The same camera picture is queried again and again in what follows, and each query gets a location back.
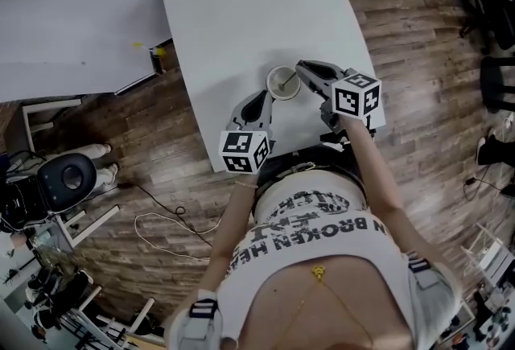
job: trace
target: white table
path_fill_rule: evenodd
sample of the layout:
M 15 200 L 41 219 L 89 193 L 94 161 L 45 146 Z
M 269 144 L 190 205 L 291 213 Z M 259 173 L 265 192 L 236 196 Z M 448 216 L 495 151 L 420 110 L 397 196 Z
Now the white table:
M 164 0 L 192 108 L 214 171 L 233 107 L 265 88 L 277 65 L 321 60 L 374 75 L 348 0 Z M 273 108 L 273 156 L 319 142 L 322 99 L 303 86 Z M 378 125 L 381 120 L 373 120 Z

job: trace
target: necklace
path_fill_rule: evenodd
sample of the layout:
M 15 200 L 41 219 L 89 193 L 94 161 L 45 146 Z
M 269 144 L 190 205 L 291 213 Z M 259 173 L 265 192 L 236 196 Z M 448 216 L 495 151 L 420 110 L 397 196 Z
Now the necklace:
M 323 276 L 325 275 L 325 267 L 324 266 L 314 266 L 311 269 L 311 272 L 316 277 L 316 282 L 313 284 L 313 286 L 310 287 L 310 289 L 307 291 L 307 293 L 304 295 L 304 298 L 301 300 L 300 305 L 297 307 L 297 311 L 295 312 L 293 318 L 288 323 L 288 326 L 286 327 L 286 330 L 281 335 L 281 338 L 279 339 L 279 342 L 277 343 L 277 346 L 275 346 L 276 350 L 279 350 L 281 347 L 282 342 L 284 341 L 284 338 L 286 337 L 286 334 L 290 331 L 291 327 L 293 326 L 295 320 L 299 317 L 300 313 L 302 312 L 302 309 L 304 308 L 304 304 L 306 303 L 306 299 L 311 295 L 311 293 L 315 290 L 316 287 L 322 285 L 325 288 L 327 288 L 333 296 L 335 296 L 338 303 L 341 304 L 341 306 L 345 309 L 345 311 L 351 316 L 352 320 L 355 324 L 361 327 L 361 330 L 366 334 L 366 336 L 369 339 L 370 342 L 370 348 L 374 349 L 374 342 L 372 335 L 368 332 L 368 330 L 365 328 L 362 322 L 352 313 L 352 311 L 348 308 L 347 304 L 345 304 L 344 300 L 341 299 L 341 297 L 323 281 Z

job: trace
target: wrist strap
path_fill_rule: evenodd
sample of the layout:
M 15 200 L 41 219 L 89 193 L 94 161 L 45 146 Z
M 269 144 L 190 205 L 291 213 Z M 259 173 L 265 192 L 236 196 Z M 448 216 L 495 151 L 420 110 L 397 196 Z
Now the wrist strap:
M 238 180 L 236 180 L 234 183 L 239 185 L 239 186 L 242 186 L 242 187 L 253 188 L 253 189 L 257 189 L 258 188 L 258 186 L 256 184 L 242 183 L 241 181 L 238 181 Z

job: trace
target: office chair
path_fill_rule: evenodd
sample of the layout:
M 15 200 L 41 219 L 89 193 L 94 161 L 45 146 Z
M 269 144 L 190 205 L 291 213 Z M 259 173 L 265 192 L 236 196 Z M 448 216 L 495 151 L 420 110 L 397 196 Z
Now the office chair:
M 83 154 L 46 161 L 34 175 L 0 188 L 0 231 L 16 233 L 42 224 L 84 200 L 95 187 L 97 169 Z
M 481 32 L 484 47 L 481 52 L 490 54 L 488 32 L 492 31 L 499 47 L 507 50 L 515 45 L 515 3 L 510 0 L 460 0 L 473 17 L 468 19 L 459 36 L 464 38 L 476 28 Z

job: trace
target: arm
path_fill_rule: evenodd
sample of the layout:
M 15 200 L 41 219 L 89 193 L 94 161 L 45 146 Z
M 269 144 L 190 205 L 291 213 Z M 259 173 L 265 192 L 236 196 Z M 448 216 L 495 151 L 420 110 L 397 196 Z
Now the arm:
M 257 175 L 241 175 L 237 178 L 241 183 L 255 184 Z M 165 325 L 170 327 L 175 317 L 185 308 L 189 308 L 196 300 L 198 290 L 215 291 L 224 280 L 233 251 L 247 232 L 249 214 L 254 202 L 255 190 L 235 185 L 231 198 L 225 208 L 224 215 L 216 231 L 212 243 L 211 257 L 204 276 L 199 285 L 180 303 L 174 313 L 167 318 Z
M 442 263 L 452 270 L 451 264 L 443 255 L 424 240 L 411 224 L 404 212 L 402 197 L 395 178 L 363 122 L 348 117 L 341 117 L 340 122 L 347 130 L 365 183 L 372 214 L 385 223 L 402 252 L 415 250 L 420 257 L 432 263 Z

